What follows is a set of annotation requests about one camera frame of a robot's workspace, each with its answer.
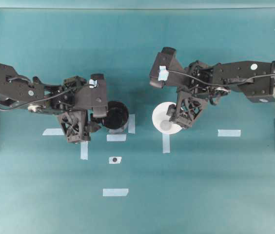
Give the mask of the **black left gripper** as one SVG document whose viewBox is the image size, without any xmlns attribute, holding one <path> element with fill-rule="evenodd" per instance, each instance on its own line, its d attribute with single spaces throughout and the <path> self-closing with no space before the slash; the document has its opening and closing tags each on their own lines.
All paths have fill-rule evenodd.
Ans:
<svg viewBox="0 0 275 234">
<path fill-rule="evenodd" d="M 67 93 L 50 100 L 53 110 L 59 111 L 57 120 L 69 143 L 80 143 L 90 141 L 91 133 L 95 133 L 101 126 L 103 118 L 93 117 L 92 110 L 77 109 L 75 105 L 75 93 L 83 86 L 96 87 L 96 84 L 89 84 L 89 80 L 75 76 L 64 80 L 63 85 L 48 85 L 47 91 L 51 95 L 59 94 L 68 90 Z"/>
</svg>

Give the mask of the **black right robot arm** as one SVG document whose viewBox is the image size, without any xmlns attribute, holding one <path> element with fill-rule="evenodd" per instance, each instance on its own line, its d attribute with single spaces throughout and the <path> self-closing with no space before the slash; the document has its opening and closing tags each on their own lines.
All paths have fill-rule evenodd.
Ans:
<svg viewBox="0 0 275 234">
<path fill-rule="evenodd" d="M 184 71 L 169 70 L 177 83 L 177 102 L 168 107 L 169 121 L 187 129 L 208 104 L 218 105 L 230 92 L 243 93 L 253 102 L 275 102 L 275 61 L 240 61 L 209 66 L 193 62 Z"/>
</svg>

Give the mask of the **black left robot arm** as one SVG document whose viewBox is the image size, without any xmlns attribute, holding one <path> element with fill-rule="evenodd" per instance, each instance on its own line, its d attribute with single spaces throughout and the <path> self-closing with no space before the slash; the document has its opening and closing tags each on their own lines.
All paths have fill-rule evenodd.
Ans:
<svg viewBox="0 0 275 234">
<path fill-rule="evenodd" d="M 45 84 L 0 63 L 0 111 L 15 109 L 55 115 L 67 142 L 90 141 L 107 116 L 106 81 L 102 74 L 93 74 L 89 80 L 74 76 L 60 85 Z"/>
</svg>

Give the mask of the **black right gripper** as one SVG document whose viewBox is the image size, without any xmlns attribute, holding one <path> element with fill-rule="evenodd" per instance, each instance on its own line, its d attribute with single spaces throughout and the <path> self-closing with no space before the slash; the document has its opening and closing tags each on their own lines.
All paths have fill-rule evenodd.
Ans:
<svg viewBox="0 0 275 234">
<path fill-rule="evenodd" d="M 166 115 L 181 128 L 191 128 L 208 103 L 217 105 L 222 96 L 230 93 L 228 87 L 211 86 L 213 68 L 195 61 L 185 68 L 189 85 L 177 88 L 177 102 L 170 104 Z"/>
</svg>

